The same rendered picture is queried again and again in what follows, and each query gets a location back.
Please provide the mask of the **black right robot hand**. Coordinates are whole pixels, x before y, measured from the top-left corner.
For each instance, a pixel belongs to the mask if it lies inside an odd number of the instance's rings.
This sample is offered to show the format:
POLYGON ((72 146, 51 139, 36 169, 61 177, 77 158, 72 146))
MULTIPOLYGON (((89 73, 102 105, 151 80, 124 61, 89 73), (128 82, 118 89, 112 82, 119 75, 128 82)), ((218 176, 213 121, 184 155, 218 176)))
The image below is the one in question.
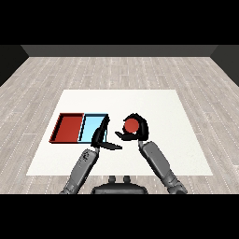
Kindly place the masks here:
POLYGON ((124 120, 124 124, 122 127, 122 133, 116 132, 116 135, 123 141, 132 141, 132 140, 139 140, 139 141, 147 141, 148 140, 148 123, 147 121, 142 118, 137 113, 133 113, 126 117, 124 120), (128 133, 125 128, 124 124, 127 119, 136 119, 139 123, 139 128, 136 133, 128 133))

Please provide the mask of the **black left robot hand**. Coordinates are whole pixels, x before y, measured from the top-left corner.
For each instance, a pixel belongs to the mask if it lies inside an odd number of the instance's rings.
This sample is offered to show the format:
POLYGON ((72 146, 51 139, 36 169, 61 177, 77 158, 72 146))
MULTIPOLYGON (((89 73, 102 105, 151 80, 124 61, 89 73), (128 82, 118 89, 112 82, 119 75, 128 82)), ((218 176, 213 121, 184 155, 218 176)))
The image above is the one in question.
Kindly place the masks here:
POLYGON ((91 138, 91 146, 94 148, 105 148, 109 150, 122 149, 122 146, 113 143, 105 142, 105 133, 107 132, 107 125, 110 122, 109 116, 105 115, 100 126, 95 130, 91 138))

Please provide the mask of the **light blue shallow open box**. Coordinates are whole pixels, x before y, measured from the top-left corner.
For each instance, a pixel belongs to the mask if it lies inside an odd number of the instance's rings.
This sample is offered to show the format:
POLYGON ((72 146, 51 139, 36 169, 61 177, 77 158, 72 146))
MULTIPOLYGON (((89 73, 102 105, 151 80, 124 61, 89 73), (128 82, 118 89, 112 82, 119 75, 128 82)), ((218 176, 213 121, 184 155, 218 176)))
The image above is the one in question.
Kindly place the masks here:
POLYGON ((90 144, 95 130, 101 125, 104 117, 105 113, 86 113, 80 126, 77 141, 80 144, 90 144))

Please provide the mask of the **red shallow open box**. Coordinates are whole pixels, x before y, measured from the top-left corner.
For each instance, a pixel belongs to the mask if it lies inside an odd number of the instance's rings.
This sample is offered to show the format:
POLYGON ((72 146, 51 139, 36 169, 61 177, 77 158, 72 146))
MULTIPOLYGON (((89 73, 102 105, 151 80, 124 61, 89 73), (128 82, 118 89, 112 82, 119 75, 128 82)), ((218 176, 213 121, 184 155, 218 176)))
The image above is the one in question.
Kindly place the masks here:
POLYGON ((56 121, 49 142, 51 144, 76 144, 83 113, 61 113, 56 121))

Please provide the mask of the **dark grey robot body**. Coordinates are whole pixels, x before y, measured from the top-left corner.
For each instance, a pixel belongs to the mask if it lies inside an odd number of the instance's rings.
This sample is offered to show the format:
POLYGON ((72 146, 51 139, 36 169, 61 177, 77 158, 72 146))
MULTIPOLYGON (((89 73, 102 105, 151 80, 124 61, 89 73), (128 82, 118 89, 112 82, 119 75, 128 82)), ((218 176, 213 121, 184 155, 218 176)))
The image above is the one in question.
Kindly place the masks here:
POLYGON ((122 183, 117 183, 116 177, 110 176, 106 184, 94 187, 91 193, 92 194, 148 194, 148 191, 145 187, 133 184, 129 176, 124 176, 122 183))

